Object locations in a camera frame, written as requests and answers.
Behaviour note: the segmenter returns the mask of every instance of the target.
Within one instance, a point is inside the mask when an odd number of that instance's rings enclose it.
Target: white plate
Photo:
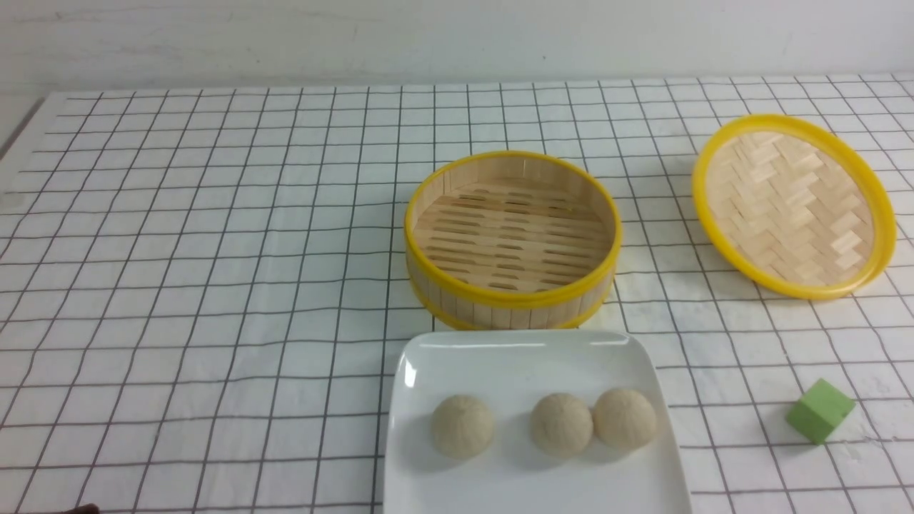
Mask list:
[[[551,392],[592,405],[607,389],[641,391],[657,411],[649,445],[619,455],[596,439],[558,461],[530,440],[533,406]],[[481,455],[456,462],[431,445],[430,417],[452,394],[472,394],[497,419]],[[692,512],[666,402],[647,352],[633,337],[588,330],[442,332],[404,348],[394,380],[384,511],[445,513]]]

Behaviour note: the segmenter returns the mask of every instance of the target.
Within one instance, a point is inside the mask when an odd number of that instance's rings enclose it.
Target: bamboo steamer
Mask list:
[[[844,296],[891,259],[895,218],[878,177],[811,123],[774,114],[729,123],[708,141],[693,179],[711,242],[772,291]]]
[[[472,155],[409,202],[416,296],[459,329],[577,327],[610,293],[622,223],[599,182],[547,155]]]

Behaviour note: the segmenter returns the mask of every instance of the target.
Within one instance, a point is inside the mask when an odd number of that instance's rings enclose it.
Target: dough ball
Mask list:
[[[557,392],[537,403],[530,415],[533,442],[546,454],[569,458],[584,451],[593,436],[587,403]]]
[[[482,453],[492,442],[495,419],[482,400],[451,396],[431,415],[431,438],[443,455],[466,460]]]
[[[604,392],[593,407],[593,424],[603,443],[622,451],[636,450],[657,434],[654,407],[632,389]]]

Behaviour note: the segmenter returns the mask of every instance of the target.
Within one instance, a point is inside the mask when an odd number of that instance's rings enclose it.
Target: white wall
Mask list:
[[[914,0],[0,0],[0,92],[914,70]]]

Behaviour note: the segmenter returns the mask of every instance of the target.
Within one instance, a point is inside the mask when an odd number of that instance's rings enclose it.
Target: steamer basket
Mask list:
[[[409,202],[404,231],[413,291],[459,329],[580,325],[610,293],[622,246],[599,182],[515,151],[439,169]]]

